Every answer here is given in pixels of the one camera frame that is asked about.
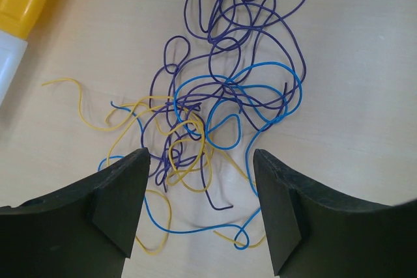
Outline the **white plastic bin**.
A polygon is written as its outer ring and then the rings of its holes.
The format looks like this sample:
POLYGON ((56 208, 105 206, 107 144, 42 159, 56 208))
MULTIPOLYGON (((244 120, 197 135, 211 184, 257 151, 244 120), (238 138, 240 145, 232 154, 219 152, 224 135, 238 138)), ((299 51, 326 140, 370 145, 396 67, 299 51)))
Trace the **white plastic bin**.
POLYGON ((3 100, 16 74, 27 41, 1 31, 0 35, 0 101, 3 100))

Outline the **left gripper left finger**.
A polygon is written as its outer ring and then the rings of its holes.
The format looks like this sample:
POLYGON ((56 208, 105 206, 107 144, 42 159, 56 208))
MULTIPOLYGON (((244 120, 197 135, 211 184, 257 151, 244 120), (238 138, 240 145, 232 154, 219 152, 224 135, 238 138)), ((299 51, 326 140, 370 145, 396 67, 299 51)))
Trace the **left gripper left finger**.
POLYGON ((1 208, 2 277, 120 277, 150 168, 139 148, 64 188, 1 208))

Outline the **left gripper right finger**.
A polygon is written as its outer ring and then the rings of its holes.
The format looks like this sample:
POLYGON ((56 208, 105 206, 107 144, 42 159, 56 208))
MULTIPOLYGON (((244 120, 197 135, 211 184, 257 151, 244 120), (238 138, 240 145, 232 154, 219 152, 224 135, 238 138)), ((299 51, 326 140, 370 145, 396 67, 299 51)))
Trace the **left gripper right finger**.
POLYGON ((416 276, 416 201, 346 195, 263 149, 253 166, 275 276, 416 276))

